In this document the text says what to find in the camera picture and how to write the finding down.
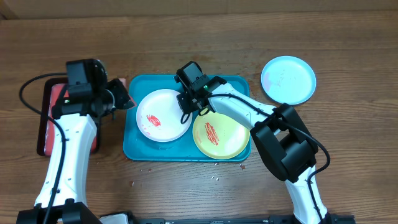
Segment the white plate with red stain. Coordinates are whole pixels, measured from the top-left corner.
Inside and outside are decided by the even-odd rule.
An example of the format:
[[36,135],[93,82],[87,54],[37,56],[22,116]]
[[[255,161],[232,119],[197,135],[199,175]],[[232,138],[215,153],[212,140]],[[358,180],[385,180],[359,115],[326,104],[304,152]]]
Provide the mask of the white plate with red stain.
[[182,137],[192,123],[192,114],[181,110],[176,90],[161,89],[146,95],[139,103],[136,123],[140,132],[156,142],[170,142]]

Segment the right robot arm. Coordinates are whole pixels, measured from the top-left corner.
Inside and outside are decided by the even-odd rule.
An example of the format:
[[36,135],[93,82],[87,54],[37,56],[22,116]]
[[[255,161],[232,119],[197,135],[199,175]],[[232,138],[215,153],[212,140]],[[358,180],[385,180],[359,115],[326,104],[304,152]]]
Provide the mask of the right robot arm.
[[182,84],[177,96],[185,123],[194,111],[226,115],[250,131],[260,157],[277,179],[285,182],[300,223],[326,223],[328,211],[318,191],[315,155],[326,148],[309,132],[293,106],[260,103],[236,90],[225,79],[205,75],[199,64],[188,62],[174,77]]

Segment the light blue plate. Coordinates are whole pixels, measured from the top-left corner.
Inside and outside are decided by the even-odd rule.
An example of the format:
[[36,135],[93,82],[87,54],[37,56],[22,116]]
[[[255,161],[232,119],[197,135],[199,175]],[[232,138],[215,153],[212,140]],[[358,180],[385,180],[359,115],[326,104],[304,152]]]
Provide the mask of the light blue plate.
[[262,69],[261,85],[273,101],[299,105],[312,97],[317,78],[307,62],[286,55],[267,62]]

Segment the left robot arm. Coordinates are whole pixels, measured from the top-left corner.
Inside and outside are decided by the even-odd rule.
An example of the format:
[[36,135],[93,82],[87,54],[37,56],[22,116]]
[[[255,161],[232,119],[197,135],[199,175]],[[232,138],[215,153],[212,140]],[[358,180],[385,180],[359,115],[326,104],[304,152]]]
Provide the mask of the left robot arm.
[[45,182],[33,209],[19,212],[18,223],[101,223],[86,205],[91,147],[102,117],[136,103],[121,80],[108,80],[100,60],[69,61],[66,69],[68,83],[46,114],[56,129]]

